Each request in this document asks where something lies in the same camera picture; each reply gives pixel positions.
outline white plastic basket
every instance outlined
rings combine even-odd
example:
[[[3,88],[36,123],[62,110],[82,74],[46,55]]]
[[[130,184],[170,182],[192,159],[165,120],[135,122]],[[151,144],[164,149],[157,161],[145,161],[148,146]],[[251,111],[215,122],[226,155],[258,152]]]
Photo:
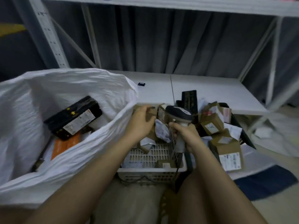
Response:
[[[179,154],[173,151],[175,141],[171,133],[170,143],[157,144],[148,154],[138,149],[132,149],[129,162],[142,162],[143,168],[119,168],[118,176],[126,183],[172,183],[176,176],[177,168],[155,168],[156,162],[163,159],[172,159],[176,165],[180,163]],[[178,173],[187,170],[185,155],[182,154],[182,161]]]

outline person's left arm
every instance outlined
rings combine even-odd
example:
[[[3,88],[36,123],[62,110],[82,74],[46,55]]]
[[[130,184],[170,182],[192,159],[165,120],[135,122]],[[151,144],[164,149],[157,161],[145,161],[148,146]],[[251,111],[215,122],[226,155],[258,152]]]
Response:
[[[148,108],[137,109],[124,136],[51,195],[25,223],[84,224],[130,149],[150,132],[155,117],[146,122]]]

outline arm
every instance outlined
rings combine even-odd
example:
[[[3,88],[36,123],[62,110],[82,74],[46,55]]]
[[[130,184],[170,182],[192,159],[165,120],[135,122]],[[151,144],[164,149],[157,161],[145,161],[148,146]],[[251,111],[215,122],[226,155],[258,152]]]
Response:
[[[137,109],[124,136],[51,195],[25,223],[85,223],[130,149],[150,132],[155,117],[145,121],[149,107]]]
[[[234,181],[223,170],[210,149],[203,143],[193,124],[182,127],[171,123],[187,143],[196,159],[196,170],[203,179],[213,208],[222,223],[267,223]]]

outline person's left hand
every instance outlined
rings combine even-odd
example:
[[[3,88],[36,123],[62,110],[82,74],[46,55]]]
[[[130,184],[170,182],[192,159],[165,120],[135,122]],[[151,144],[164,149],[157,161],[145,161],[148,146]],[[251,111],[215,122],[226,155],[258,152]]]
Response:
[[[125,136],[133,139],[135,143],[144,139],[155,123],[156,117],[152,117],[148,122],[145,120],[145,114],[150,107],[151,105],[143,105],[136,109],[126,127]]]

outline hand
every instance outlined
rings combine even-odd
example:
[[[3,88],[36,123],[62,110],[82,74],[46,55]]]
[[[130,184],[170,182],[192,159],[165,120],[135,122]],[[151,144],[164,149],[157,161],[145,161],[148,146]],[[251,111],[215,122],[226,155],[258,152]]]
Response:
[[[169,126],[174,128],[174,137],[177,136],[177,131],[180,132],[182,138],[187,143],[187,149],[189,152],[194,153],[194,149],[204,144],[193,124],[189,124],[188,127],[182,127],[180,124],[170,122]]]
[[[135,143],[144,139],[155,123],[156,117],[152,117],[148,122],[145,120],[145,114],[150,107],[151,105],[143,105],[137,108],[126,127],[125,136],[133,139]]]

